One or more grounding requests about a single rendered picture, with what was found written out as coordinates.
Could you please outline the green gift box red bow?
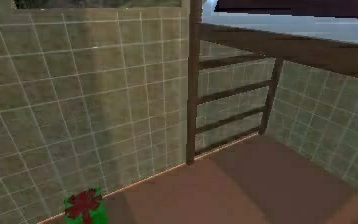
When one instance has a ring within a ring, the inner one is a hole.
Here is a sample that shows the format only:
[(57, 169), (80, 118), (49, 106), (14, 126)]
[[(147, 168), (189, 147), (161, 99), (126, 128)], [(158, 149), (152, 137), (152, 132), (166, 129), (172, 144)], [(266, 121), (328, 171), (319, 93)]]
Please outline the green gift box red bow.
[(88, 188), (64, 199), (65, 224), (108, 224), (101, 189)]

